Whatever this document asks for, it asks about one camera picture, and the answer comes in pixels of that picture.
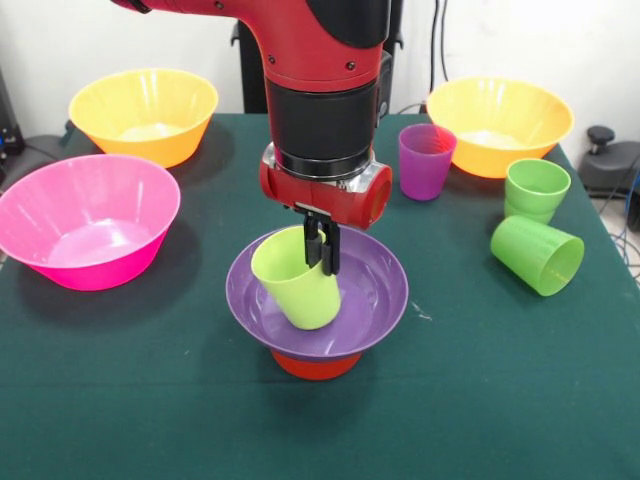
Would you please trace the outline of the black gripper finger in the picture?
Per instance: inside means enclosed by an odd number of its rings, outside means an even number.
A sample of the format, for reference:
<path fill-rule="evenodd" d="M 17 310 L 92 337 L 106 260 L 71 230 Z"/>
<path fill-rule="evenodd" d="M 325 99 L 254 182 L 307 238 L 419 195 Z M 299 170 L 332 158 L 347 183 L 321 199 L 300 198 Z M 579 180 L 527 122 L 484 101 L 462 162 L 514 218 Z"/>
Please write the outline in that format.
<path fill-rule="evenodd" d="M 305 262 L 308 266 L 315 266 L 322 260 L 323 238 L 319 227 L 320 221 L 312 213 L 306 213 L 303 232 Z"/>
<path fill-rule="evenodd" d="M 340 269 L 340 228 L 333 221 L 322 226 L 325 240 L 321 245 L 322 270 L 326 276 L 337 275 Z"/>

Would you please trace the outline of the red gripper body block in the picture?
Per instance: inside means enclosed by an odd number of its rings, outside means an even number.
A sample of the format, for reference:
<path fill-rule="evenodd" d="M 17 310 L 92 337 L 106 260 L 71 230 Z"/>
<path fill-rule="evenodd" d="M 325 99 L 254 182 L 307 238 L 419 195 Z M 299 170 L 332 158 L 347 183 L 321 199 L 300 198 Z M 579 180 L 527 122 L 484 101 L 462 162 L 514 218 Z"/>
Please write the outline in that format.
<path fill-rule="evenodd" d="M 361 174 L 336 182 L 296 178 L 277 166 L 260 162 L 264 194 L 291 208 L 318 212 L 335 223 L 367 230 L 383 214 L 392 189 L 392 169 L 373 161 Z"/>

